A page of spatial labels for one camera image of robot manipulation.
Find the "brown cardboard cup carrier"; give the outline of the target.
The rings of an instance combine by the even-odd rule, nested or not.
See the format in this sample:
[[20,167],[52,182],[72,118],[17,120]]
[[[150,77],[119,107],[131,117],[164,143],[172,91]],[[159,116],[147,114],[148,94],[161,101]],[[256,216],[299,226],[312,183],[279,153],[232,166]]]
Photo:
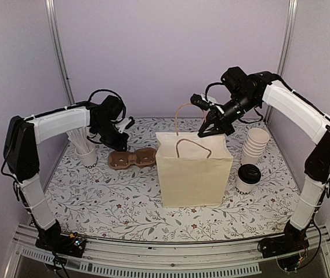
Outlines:
[[108,166],[114,170],[125,170],[131,166],[150,167],[156,164],[157,150],[154,148],[141,148],[134,152],[113,151],[108,156]]

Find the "cream paper bag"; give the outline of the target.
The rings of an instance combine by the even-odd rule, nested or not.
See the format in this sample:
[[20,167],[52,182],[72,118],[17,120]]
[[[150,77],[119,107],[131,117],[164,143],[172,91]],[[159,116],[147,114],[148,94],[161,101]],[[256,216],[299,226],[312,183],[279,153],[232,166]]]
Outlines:
[[157,132],[155,156],[162,204],[166,208],[221,204],[233,156],[224,134],[201,138],[195,132]]

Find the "black plastic cup lid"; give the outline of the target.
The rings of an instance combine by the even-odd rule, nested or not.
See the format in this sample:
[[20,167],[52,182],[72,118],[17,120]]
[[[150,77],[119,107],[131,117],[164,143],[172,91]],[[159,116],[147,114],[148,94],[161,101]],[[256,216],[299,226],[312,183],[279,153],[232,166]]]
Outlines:
[[253,164],[243,164],[238,169],[239,179],[246,184],[256,184],[261,179],[259,168]]

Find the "white paper coffee cup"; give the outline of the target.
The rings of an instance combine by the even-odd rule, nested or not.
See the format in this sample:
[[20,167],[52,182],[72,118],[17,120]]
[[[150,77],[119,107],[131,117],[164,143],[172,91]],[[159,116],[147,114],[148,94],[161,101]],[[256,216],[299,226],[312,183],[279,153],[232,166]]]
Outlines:
[[248,195],[250,194],[255,188],[257,184],[249,184],[241,180],[240,178],[236,181],[236,191],[239,195]]

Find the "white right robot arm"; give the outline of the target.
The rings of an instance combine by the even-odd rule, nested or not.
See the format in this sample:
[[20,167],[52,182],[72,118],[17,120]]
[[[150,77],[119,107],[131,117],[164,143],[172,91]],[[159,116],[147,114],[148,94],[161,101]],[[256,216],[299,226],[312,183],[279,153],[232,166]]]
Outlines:
[[[231,94],[225,104],[211,101],[209,90],[224,86]],[[304,184],[295,211],[285,225],[279,248],[292,252],[301,244],[307,228],[326,197],[330,197],[330,116],[292,89],[278,74],[262,71],[246,74],[240,67],[229,68],[220,82],[209,84],[202,95],[193,94],[191,103],[207,111],[198,136],[234,133],[233,123],[247,112],[267,104],[295,124],[315,145],[304,163]]]

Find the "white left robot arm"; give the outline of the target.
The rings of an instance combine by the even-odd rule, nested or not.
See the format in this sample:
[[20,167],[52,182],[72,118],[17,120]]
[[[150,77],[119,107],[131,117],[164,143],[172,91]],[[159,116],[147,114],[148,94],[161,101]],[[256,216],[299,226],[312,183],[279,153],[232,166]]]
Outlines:
[[103,144],[115,151],[127,149],[126,129],[135,120],[126,114],[122,97],[106,89],[107,97],[96,104],[89,97],[74,105],[58,108],[27,118],[14,116],[8,126],[3,149],[2,172],[13,180],[13,190],[17,200],[31,216],[40,238],[52,251],[61,251],[66,243],[61,235],[61,227],[55,219],[45,199],[39,177],[39,156],[37,146],[55,136],[85,128],[91,135],[87,140],[93,144]]

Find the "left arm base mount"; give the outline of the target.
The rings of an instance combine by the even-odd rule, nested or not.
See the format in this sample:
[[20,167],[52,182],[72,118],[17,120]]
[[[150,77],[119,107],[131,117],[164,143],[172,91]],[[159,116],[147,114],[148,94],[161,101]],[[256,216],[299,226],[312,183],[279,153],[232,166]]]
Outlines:
[[39,232],[35,246],[43,250],[54,251],[57,254],[82,258],[86,237],[76,232],[62,235],[59,230],[48,229]]

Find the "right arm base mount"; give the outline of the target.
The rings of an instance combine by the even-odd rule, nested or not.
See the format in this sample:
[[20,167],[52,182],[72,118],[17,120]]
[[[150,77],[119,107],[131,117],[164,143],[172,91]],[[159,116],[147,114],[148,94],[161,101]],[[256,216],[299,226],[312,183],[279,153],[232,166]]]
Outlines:
[[300,250],[304,251],[303,255],[296,253],[278,260],[278,266],[287,272],[299,269],[307,255],[308,247],[309,242],[306,234],[296,229],[286,229],[280,237],[265,237],[258,242],[258,251],[262,253],[263,258],[276,257]]

